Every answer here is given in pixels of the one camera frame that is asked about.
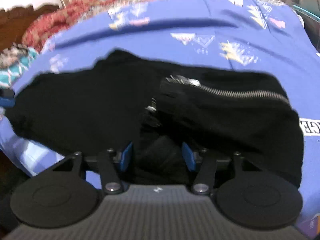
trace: pink print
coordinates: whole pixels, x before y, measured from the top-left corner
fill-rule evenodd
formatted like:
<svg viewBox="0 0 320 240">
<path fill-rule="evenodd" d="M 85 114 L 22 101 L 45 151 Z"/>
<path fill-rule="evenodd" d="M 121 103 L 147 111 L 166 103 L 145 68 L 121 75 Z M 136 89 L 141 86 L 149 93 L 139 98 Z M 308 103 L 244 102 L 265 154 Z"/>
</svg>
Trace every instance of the pink print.
<svg viewBox="0 0 320 240">
<path fill-rule="evenodd" d="M 136 25 L 136 26 L 142 26 L 142 25 L 146 25 L 150 22 L 150 18 L 143 18 L 143 19 L 139 19 L 139 20 L 133 20 L 130 21 L 129 24 L 130 25 Z"/>
<path fill-rule="evenodd" d="M 285 28 L 285 22 L 278 21 L 276 19 L 270 18 L 270 21 L 277 25 L 279 28 Z"/>
</svg>

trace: black garment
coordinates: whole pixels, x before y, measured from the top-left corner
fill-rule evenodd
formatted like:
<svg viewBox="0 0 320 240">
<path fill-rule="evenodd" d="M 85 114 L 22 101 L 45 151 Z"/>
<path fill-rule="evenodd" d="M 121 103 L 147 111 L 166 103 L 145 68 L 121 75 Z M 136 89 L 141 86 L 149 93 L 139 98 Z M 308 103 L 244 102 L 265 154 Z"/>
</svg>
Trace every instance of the black garment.
<svg viewBox="0 0 320 240">
<path fill-rule="evenodd" d="M 166 77 L 184 76 L 233 91 L 266 90 L 270 98 L 217 96 Z M 156 99 L 156 113 L 145 107 Z M 273 76 L 148 61 L 115 51 L 92 70 L 43 74 L 6 111 L 14 131 L 62 153 L 96 155 L 134 142 L 135 183 L 189 183 L 183 141 L 247 158 L 292 182 L 301 181 L 299 118 Z"/>
</svg>

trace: black circular disc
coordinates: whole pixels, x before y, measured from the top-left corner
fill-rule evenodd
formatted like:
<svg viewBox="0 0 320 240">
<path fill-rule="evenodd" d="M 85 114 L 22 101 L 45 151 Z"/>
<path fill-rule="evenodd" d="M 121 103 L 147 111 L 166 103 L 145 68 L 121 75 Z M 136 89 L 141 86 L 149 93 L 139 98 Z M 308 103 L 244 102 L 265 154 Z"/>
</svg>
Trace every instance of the black circular disc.
<svg viewBox="0 0 320 240">
<path fill-rule="evenodd" d="M 20 185 L 10 207 L 24 224 L 40 228 L 71 225 L 87 217 L 96 207 L 98 193 L 71 172 L 40 174 Z"/>
<path fill-rule="evenodd" d="M 216 204 L 231 221 L 260 230 L 292 224 L 302 209 L 295 186 L 268 172 L 243 172 L 217 191 Z"/>
</svg>

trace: gray ribbed surface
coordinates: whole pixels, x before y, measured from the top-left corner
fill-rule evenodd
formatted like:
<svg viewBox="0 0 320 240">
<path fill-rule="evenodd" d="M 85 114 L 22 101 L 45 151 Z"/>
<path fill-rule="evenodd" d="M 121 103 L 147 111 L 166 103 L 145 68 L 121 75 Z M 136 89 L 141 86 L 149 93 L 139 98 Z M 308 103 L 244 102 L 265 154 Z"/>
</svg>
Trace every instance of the gray ribbed surface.
<svg viewBox="0 0 320 240">
<path fill-rule="evenodd" d="M 131 186 L 107 196 L 98 210 L 61 229 L 18 227 L 5 240 L 306 240 L 294 227 L 260 232 L 226 220 L 207 197 L 184 186 Z"/>
</svg>

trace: red patterned fabric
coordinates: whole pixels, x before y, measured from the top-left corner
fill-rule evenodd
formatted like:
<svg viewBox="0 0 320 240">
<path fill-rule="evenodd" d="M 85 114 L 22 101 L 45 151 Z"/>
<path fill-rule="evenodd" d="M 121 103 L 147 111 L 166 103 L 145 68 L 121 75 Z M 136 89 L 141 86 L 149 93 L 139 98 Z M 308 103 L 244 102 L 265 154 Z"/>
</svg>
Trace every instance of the red patterned fabric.
<svg viewBox="0 0 320 240">
<path fill-rule="evenodd" d="M 74 0 L 64 9 L 43 15 L 35 20 L 26 30 L 22 38 L 22 44 L 41 51 L 46 40 L 55 33 L 66 30 L 77 23 L 77 20 L 92 7 L 101 6 L 108 9 L 115 4 L 126 4 L 132 0 Z"/>
</svg>

